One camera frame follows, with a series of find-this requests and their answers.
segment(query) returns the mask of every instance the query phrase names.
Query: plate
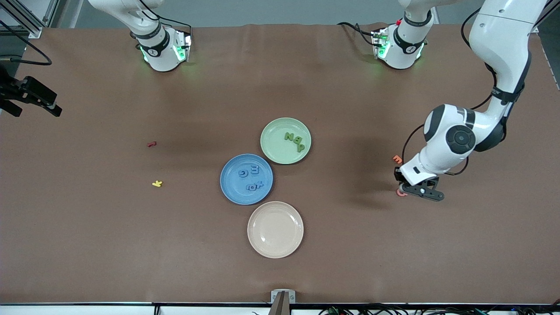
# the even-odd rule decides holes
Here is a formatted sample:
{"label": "plate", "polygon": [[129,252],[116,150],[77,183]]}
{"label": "plate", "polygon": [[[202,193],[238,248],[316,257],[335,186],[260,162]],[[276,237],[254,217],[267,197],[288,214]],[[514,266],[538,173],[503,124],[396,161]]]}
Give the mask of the plate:
{"label": "plate", "polygon": [[220,187],[238,205],[252,205],[264,199],[272,188],[272,168],[260,156],[241,154],[222,169]]}
{"label": "plate", "polygon": [[278,118],[264,127],[260,148],[271,161],[293,164],[303,159],[311,148],[311,133],[297,119]]}
{"label": "plate", "polygon": [[297,210],[281,201],[270,201],[251,215],[247,225],[251,246],[268,258],[283,258],[293,253],[304,237],[304,223]]}

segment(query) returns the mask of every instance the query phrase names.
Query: beige plate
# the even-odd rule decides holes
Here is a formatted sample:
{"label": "beige plate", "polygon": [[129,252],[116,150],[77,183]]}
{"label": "beige plate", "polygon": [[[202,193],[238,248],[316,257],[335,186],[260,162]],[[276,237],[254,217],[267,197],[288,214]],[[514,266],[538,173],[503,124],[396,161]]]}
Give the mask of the beige plate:
{"label": "beige plate", "polygon": [[304,237],[304,223],[294,207],[285,202],[270,201],[253,212],[247,235],[259,254],[268,258],[283,258],[300,245]]}

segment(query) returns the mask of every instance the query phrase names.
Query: wire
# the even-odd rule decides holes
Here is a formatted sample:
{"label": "wire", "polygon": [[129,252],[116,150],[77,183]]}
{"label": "wire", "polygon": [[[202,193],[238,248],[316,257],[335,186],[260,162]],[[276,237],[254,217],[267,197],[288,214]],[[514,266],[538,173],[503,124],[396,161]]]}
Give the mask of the wire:
{"label": "wire", "polygon": [[21,55],[16,55],[16,54],[5,54],[5,55],[0,55],[0,57],[22,57]]}
{"label": "wire", "polygon": [[375,47],[381,47],[380,44],[374,44],[373,42],[367,40],[366,35],[371,36],[371,33],[372,33],[372,32],[377,32],[377,31],[379,31],[379,30],[384,29],[385,27],[382,27],[382,28],[376,29],[376,30],[372,30],[372,31],[370,31],[370,32],[366,32],[366,31],[362,31],[362,29],[360,28],[360,25],[359,25],[358,23],[352,25],[352,24],[350,24],[350,23],[348,23],[348,22],[340,22],[340,23],[338,23],[337,25],[346,25],[346,26],[350,26],[354,31],[356,31],[356,32],[358,32],[360,35],[362,35],[362,38],[366,41],[366,43],[368,43],[368,44],[370,44],[370,45],[372,45],[372,46],[375,46]]}
{"label": "wire", "polygon": [[463,24],[461,25],[461,37],[463,38],[463,40],[465,41],[465,44],[466,44],[469,48],[470,48],[469,40],[466,39],[466,37],[465,37],[465,25],[466,25],[466,23],[467,23],[475,14],[477,14],[478,12],[480,12],[480,9],[481,9],[481,8],[482,8],[482,7],[479,7],[479,8],[476,9],[473,13],[471,13],[471,14],[465,19],[465,21],[463,22]]}
{"label": "wire", "polygon": [[414,134],[415,134],[418,130],[420,130],[420,128],[422,128],[422,127],[424,127],[424,124],[421,124],[420,126],[416,127],[416,129],[414,129],[414,131],[412,131],[412,132],[410,133],[410,135],[408,136],[407,140],[404,142],[403,152],[402,152],[402,154],[400,155],[400,157],[403,159],[403,161],[404,161],[404,151],[405,151],[406,148],[407,148],[408,141],[410,141],[410,139],[412,138],[412,136],[414,136]]}
{"label": "wire", "polygon": [[[491,311],[499,308],[498,311],[512,310],[515,311],[517,315],[539,315],[539,314],[553,315],[553,312],[558,312],[558,310],[560,309],[559,308],[560,305],[558,305],[559,302],[560,301],[556,301],[550,305],[545,305],[545,306],[538,305],[535,307],[520,307],[518,305],[495,304],[495,305],[488,305],[487,307],[490,306],[492,307],[486,308],[486,311],[484,310],[481,311],[482,313],[489,315]],[[408,311],[395,304],[381,304],[381,303],[361,304],[361,305],[356,305],[356,310],[358,310],[358,315],[379,315],[384,313],[388,315],[410,315]],[[477,312],[477,309],[475,309],[474,307],[468,307],[468,306],[459,306],[459,308],[434,307],[434,308],[427,308],[427,309],[415,309],[413,315],[447,315],[447,314],[477,315],[479,314],[479,312]],[[319,312],[318,315],[354,315],[354,314],[348,308],[333,305],[331,307],[323,309],[321,312]]]}
{"label": "wire", "polygon": [[[463,41],[465,41],[465,44],[466,44],[469,48],[470,48],[470,43],[469,43],[469,40],[468,40],[468,39],[466,38],[466,36],[465,36],[465,25],[466,25],[466,23],[467,23],[473,16],[475,16],[475,15],[480,11],[481,8],[482,8],[482,7],[476,9],[473,13],[471,13],[471,14],[465,19],[465,21],[463,21],[463,24],[461,25],[461,37],[463,38]],[[486,65],[486,69],[488,69],[488,70],[490,71],[490,73],[492,74],[492,78],[494,79],[494,86],[496,86],[496,83],[497,83],[496,72],[494,71],[494,69],[493,69],[489,64],[487,64],[487,63],[484,63],[484,64]],[[471,110],[475,110],[475,109],[481,107],[482,105],[486,104],[486,102],[488,102],[491,98],[492,98],[492,93],[490,93],[482,102],[480,102],[480,104],[478,104],[478,105],[476,105],[476,106],[474,106],[474,107],[471,107],[470,109],[471,109]],[[403,161],[404,161],[404,152],[405,152],[405,150],[406,150],[406,148],[407,148],[408,142],[410,141],[410,139],[412,138],[412,136],[414,136],[414,134],[415,134],[418,130],[420,130],[420,128],[422,128],[423,126],[424,126],[423,124],[421,124],[420,126],[418,126],[418,127],[408,136],[407,140],[405,141],[404,146],[403,146],[403,152],[402,152],[402,154],[401,154],[401,156],[400,156],[400,157],[403,159]],[[506,139],[506,135],[507,135],[507,128],[506,128],[505,125],[504,125],[503,129],[504,129],[504,134],[503,134],[503,137],[502,137],[502,140],[501,140],[501,141],[505,140],[505,139]],[[458,172],[456,172],[456,173],[446,172],[445,174],[446,174],[446,175],[452,175],[452,176],[459,175],[459,174],[461,174],[462,172],[465,171],[465,169],[466,169],[466,167],[467,167],[468,165],[469,165],[469,158],[467,157],[467,158],[465,159],[465,166],[462,168],[462,170],[460,170],[460,171],[458,171]]]}
{"label": "wire", "polygon": [[465,171],[465,169],[466,169],[467,166],[469,166],[469,157],[468,157],[468,156],[467,156],[466,159],[465,159],[465,166],[463,166],[463,168],[462,168],[460,171],[458,171],[458,172],[456,172],[456,173],[453,173],[453,172],[445,172],[444,174],[445,174],[445,175],[451,175],[451,176],[459,175],[459,174],[461,174],[462,172]]}
{"label": "wire", "polygon": [[538,25],[538,24],[541,23],[545,18],[547,18],[548,15],[551,14],[552,11],[554,11],[554,10],[556,9],[556,7],[557,7],[559,4],[560,4],[560,2],[557,2],[550,10],[548,10],[547,13],[545,13],[545,14],[543,15],[543,17],[541,17],[541,18],[535,23],[535,25]]}
{"label": "wire", "polygon": [[[170,18],[162,17],[161,15],[155,13],[152,9],[150,9],[150,8],[144,3],[143,0],[138,0],[138,1],[140,1],[140,3],[141,3],[142,5],[144,5],[144,7],[145,7],[146,9],[148,9],[148,11],[150,11],[153,15],[157,16],[157,18],[159,18],[160,20],[165,20],[165,21],[169,21],[169,22],[181,24],[181,25],[184,25],[184,26],[188,26],[188,27],[189,27],[189,35],[192,35],[192,33],[193,33],[193,27],[192,27],[190,24],[183,23],[183,22],[179,22],[179,21],[175,21],[175,20],[172,20],[172,19],[170,19]],[[156,20],[154,20],[153,18],[149,17],[144,11],[142,11],[142,13],[144,13],[144,15],[145,15],[146,17],[148,17],[150,20],[156,21]]]}
{"label": "wire", "polygon": [[51,64],[53,64],[53,61],[50,60],[49,56],[47,56],[45,53],[43,53],[39,48],[37,48],[35,45],[31,44],[27,39],[21,37],[18,33],[16,33],[14,30],[12,30],[11,27],[9,27],[8,25],[6,25],[6,23],[4,23],[2,20],[0,20],[0,24],[2,24],[2,26],[4,26],[8,31],[10,31],[10,33],[12,33],[13,35],[16,35],[19,39],[21,39],[24,43],[26,43],[27,45],[31,46],[36,52],[40,53],[43,57],[45,57],[46,62],[41,62],[41,61],[31,61],[31,60],[23,60],[23,59],[13,59],[10,58],[11,62],[17,62],[17,63],[28,63],[28,64],[35,64],[37,66],[50,66]]}
{"label": "wire", "polygon": [[[152,20],[152,21],[158,21],[159,20],[159,18],[153,18],[153,17],[149,16],[148,14],[146,14],[144,11],[142,11],[142,14],[144,14],[149,20]],[[162,23],[162,25],[171,27],[171,24],[167,24],[167,23]]]}

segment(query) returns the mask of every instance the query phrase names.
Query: metal frame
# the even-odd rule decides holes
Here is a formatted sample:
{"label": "metal frame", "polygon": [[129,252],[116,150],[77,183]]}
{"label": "metal frame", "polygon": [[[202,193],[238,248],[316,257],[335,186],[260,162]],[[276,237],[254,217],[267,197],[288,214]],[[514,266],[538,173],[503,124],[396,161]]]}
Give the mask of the metal frame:
{"label": "metal frame", "polygon": [[[288,291],[281,291],[274,299],[278,305],[284,304],[284,297],[288,297]],[[339,307],[344,309],[355,310],[359,309],[380,309],[380,305],[396,305],[402,309],[409,311],[431,309],[431,308],[455,308],[458,310],[472,310],[478,308],[482,311],[504,312],[512,311],[512,307],[518,308],[548,308],[551,313],[559,313],[560,304],[541,304],[541,303],[294,303],[285,305],[283,308],[288,307],[290,310],[323,310],[329,307]],[[144,306],[153,308],[162,307],[208,307],[208,308],[272,308],[273,304],[267,302],[62,302],[62,303],[0,303],[1,307],[6,306]]]}
{"label": "metal frame", "polygon": [[548,2],[548,4],[544,7],[543,12],[541,12],[539,18],[537,19],[537,24],[535,24],[535,28],[537,26],[539,26],[544,20],[546,20],[548,18],[548,16],[554,11],[556,10],[558,7],[560,7],[560,0],[552,0],[550,2]]}
{"label": "metal frame", "polygon": [[51,0],[42,20],[29,11],[19,0],[0,0],[0,7],[6,10],[21,27],[29,32],[29,38],[40,38],[43,28],[51,24],[59,3],[60,0]]}
{"label": "metal frame", "polygon": [[290,298],[288,291],[278,291],[268,315],[290,315]]}

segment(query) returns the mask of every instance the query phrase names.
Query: blue plate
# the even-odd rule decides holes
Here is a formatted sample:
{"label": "blue plate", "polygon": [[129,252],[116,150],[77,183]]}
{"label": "blue plate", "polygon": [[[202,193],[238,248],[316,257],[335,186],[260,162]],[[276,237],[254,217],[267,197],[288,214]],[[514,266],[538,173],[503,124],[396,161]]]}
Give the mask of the blue plate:
{"label": "blue plate", "polygon": [[262,157],[241,154],[223,167],[220,187],[232,202],[252,205],[268,195],[272,189],[272,180],[272,168]]}

